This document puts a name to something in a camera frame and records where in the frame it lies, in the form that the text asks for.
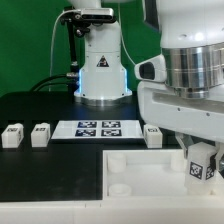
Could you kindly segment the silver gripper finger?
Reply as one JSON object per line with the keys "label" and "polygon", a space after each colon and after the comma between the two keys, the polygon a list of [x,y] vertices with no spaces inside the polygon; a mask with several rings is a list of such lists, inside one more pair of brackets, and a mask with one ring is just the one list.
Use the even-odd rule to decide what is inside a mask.
{"label": "silver gripper finger", "polygon": [[224,143],[216,143],[217,154],[215,156],[216,170],[222,172],[224,170]]}

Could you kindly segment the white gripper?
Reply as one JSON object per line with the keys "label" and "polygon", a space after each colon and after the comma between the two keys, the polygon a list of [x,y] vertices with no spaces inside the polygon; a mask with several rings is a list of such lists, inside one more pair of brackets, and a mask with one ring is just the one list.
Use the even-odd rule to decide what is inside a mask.
{"label": "white gripper", "polygon": [[135,65],[140,80],[137,96],[145,123],[172,130],[188,157],[191,136],[224,143],[224,84],[209,90],[206,99],[184,99],[165,85],[165,59],[158,55]]}

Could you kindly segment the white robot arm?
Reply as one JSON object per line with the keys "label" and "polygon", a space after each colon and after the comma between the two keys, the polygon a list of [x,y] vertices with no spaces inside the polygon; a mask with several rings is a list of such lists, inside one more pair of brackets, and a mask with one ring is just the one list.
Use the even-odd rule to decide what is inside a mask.
{"label": "white robot arm", "polygon": [[[113,24],[113,10],[101,2],[113,0],[68,0],[77,12],[74,20],[90,24]],[[152,40],[149,31],[132,38],[131,53],[139,62],[135,76],[141,80],[137,95],[145,124],[189,136],[224,143],[224,0],[137,0],[144,23],[160,34]],[[107,83],[109,67],[120,69],[112,59],[111,43],[102,44],[94,28],[86,37],[85,64],[75,92],[86,101],[121,98],[124,82]]]}

